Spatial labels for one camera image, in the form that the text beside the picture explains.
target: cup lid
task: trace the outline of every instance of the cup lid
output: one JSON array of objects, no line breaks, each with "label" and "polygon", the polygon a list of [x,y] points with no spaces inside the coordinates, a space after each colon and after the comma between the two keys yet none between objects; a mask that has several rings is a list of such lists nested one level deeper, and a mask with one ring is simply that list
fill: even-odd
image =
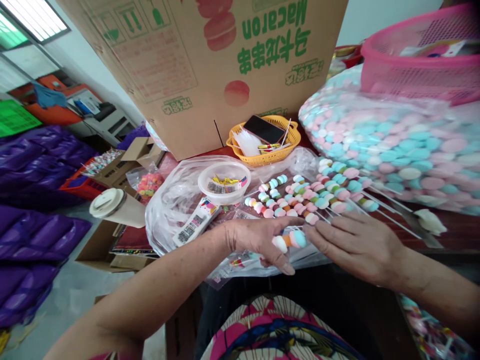
[{"label": "cup lid", "polygon": [[90,214],[104,219],[114,214],[125,202],[127,194],[122,189],[110,188],[98,195],[90,204]]}]

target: stack of purple bags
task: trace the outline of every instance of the stack of purple bags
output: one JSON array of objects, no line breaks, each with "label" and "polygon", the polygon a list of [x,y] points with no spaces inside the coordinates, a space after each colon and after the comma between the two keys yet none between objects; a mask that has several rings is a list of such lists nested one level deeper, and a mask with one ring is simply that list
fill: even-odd
[{"label": "stack of purple bags", "polygon": [[98,153],[60,126],[32,129],[0,141],[0,204],[43,212],[82,199],[59,188]]},{"label": "stack of purple bags", "polygon": [[31,320],[92,224],[0,205],[0,328]]}]

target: macaron illustration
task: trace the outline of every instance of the macaron illustration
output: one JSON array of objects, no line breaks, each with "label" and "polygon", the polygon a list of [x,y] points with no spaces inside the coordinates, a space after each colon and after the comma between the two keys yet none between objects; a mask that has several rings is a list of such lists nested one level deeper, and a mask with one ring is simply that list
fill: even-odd
[{"label": "macaron illustration", "polygon": [[203,35],[210,50],[220,51],[227,48],[237,37],[235,16],[228,11],[217,14],[206,23]]},{"label": "macaron illustration", "polygon": [[196,0],[202,18],[211,19],[230,10],[234,0]]},{"label": "macaron illustration", "polygon": [[225,98],[227,105],[230,105],[231,107],[240,107],[249,101],[250,88],[245,82],[234,80],[225,86],[223,97]]}]

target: pink plastic basket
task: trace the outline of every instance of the pink plastic basket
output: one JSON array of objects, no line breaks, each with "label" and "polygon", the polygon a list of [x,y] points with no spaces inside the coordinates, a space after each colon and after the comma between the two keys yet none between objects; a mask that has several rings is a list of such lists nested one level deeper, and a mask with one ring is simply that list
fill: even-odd
[{"label": "pink plastic basket", "polygon": [[416,16],[370,36],[361,49],[361,90],[406,98],[434,98],[460,105],[480,100],[480,55],[399,56],[406,47],[440,40],[480,40],[476,9],[469,4]]}]

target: qr code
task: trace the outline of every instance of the qr code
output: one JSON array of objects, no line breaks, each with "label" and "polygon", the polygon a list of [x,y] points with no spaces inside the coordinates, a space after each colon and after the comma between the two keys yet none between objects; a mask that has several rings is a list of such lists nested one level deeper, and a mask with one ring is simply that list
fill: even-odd
[{"label": "qr code", "polygon": [[188,225],[189,225],[189,226],[194,226],[194,227],[198,228],[198,227],[204,222],[204,220],[205,220],[204,217],[195,215],[195,217],[193,218],[193,220],[191,221],[191,223],[188,224]]},{"label": "qr code", "polygon": [[226,186],[220,185],[216,182],[210,181],[207,186],[208,190],[214,194],[226,194],[226,193],[233,193],[237,189],[235,186]]},{"label": "qr code", "polygon": [[178,238],[183,244],[185,244],[190,239],[190,237],[194,232],[195,232],[195,229],[187,226],[185,230],[183,230],[180,234],[178,234]]}]

